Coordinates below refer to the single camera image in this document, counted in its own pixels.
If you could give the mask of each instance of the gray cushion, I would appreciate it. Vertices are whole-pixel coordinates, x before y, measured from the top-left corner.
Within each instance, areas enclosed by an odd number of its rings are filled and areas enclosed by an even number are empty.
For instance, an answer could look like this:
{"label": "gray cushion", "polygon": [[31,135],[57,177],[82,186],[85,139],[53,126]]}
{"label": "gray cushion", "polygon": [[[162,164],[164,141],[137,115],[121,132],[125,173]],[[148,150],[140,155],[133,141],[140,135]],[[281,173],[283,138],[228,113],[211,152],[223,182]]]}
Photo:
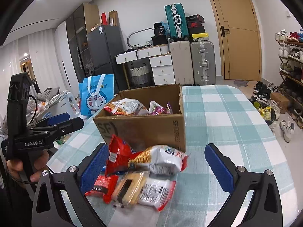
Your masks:
{"label": "gray cushion", "polygon": [[46,99],[50,100],[51,98],[53,98],[55,95],[57,95],[59,93],[59,88],[60,87],[56,87],[51,90],[47,90],[42,93],[38,93],[38,94],[36,94],[36,99],[44,101],[44,102],[46,101]]}

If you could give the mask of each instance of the white drawer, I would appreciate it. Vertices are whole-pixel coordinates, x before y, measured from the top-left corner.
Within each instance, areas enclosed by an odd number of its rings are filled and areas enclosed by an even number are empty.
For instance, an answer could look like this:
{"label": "white drawer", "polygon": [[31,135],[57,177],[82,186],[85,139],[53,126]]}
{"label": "white drawer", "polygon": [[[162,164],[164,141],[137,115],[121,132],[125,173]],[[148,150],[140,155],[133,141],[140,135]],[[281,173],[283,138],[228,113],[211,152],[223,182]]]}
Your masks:
{"label": "white drawer", "polygon": [[161,55],[160,47],[149,47],[147,49],[141,49],[137,51],[138,59],[151,57],[155,55]]}
{"label": "white drawer", "polygon": [[117,65],[128,62],[128,61],[132,61],[132,60],[137,60],[136,51],[127,52],[127,53],[116,56]]}
{"label": "white drawer", "polygon": [[168,44],[160,45],[161,54],[167,54],[169,52],[169,46]]}
{"label": "white drawer", "polygon": [[175,83],[174,74],[154,76],[155,85]]}
{"label": "white drawer", "polygon": [[152,72],[154,76],[161,76],[161,75],[174,74],[174,69],[172,68],[172,65],[156,66],[152,68]]}
{"label": "white drawer", "polygon": [[172,57],[170,54],[151,57],[149,58],[149,61],[151,63],[151,67],[172,65]]}

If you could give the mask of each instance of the silver suitcase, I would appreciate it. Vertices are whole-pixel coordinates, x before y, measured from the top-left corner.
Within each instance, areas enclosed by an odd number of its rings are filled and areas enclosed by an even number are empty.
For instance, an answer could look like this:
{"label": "silver suitcase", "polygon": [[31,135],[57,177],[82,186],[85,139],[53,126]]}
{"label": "silver suitcase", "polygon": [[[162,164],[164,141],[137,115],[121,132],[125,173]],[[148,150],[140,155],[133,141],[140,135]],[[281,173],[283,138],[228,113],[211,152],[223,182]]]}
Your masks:
{"label": "silver suitcase", "polygon": [[216,83],[216,62],[214,45],[210,41],[192,42],[191,58],[196,85],[212,85]]}
{"label": "silver suitcase", "polygon": [[192,70],[189,41],[179,41],[169,44],[172,65],[176,83],[181,85],[193,85],[194,74]]}

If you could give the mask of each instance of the floor mat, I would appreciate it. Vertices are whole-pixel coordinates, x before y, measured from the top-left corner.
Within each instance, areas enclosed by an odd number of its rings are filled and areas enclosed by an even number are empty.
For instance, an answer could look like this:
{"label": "floor mat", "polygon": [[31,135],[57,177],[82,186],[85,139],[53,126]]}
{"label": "floor mat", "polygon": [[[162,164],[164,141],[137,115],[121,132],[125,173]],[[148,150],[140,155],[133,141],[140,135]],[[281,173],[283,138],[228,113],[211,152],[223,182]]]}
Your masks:
{"label": "floor mat", "polygon": [[234,84],[238,87],[246,87],[247,86],[247,83],[248,83],[248,80],[235,80],[234,81]]}

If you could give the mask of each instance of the door frame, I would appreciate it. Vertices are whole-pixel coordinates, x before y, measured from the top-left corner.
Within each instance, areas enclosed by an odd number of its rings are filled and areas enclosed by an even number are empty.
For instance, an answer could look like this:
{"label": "door frame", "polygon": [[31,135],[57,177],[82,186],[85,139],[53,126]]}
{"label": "door frame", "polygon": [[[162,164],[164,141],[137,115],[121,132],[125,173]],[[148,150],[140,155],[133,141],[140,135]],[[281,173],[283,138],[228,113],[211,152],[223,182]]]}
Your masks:
{"label": "door frame", "polygon": [[[257,14],[256,14],[254,4],[252,3],[252,0],[249,0],[249,1],[250,1],[250,4],[251,4],[251,7],[253,9],[254,18],[255,18],[255,21],[256,21],[256,25],[257,25],[257,33],[258,33],[258,39],[259,39],[259,51],[260,51],[259,80],[261,80],[261,76],[262,76],[262,47],[261,47],[260,29],[259,29],[259,23],[258,23]],[[212,10],[214,12],[216,26],[217,26],[217,32],[218,32],[218,38],[219,38],[219,47],[220,47],[220,56],[221,56],[221,74],[222,74],[223,80],[224,80],[225,79],[225,61],[224,61],[223,39],[222,39],[221,26],[220,26],[219,17],[218,17],[218,14],[217,14],[217,9],[216,9],[214,0],[210,0],[210,3],[212,5]]]}

